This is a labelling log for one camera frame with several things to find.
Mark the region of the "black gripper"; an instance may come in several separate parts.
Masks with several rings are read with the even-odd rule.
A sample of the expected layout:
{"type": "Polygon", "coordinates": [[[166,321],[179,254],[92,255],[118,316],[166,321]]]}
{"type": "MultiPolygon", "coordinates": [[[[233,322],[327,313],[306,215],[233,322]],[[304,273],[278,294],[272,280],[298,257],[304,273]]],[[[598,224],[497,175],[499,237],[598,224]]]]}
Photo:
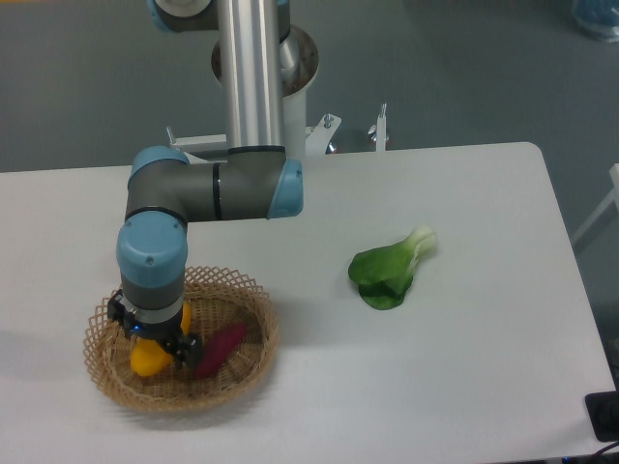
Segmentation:
{"type": "Polygon", "coordinates": [[[107,303],[107,318],[116,323],[126,336],[135,335],[154,340],[172,356],[177,368],[197,368],[203,358],[203,340],[197,333],[183,334],[182,312],[161,323],[138,321],[122,289],[118,289],[107,303]]]}

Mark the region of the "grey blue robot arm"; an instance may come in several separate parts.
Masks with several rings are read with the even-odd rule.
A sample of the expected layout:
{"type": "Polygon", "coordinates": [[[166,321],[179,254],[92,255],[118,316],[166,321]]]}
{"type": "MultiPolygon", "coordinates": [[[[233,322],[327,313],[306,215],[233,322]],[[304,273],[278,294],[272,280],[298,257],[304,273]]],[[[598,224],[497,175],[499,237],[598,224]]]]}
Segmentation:
{"type": "Polygon", "coordinates": [[[302,166],[284,145],[280,48],[291,34],[285,1],[152,1],[153,20],[175,33],[220,34],[227,153],[193,164],[154,146],[134,159],[116,259],[121,289],[107,314],[126,336],[154,341],[181,366],[203,357],[181,327],[192,222],[289,218],[304,203],[302,166]]]}

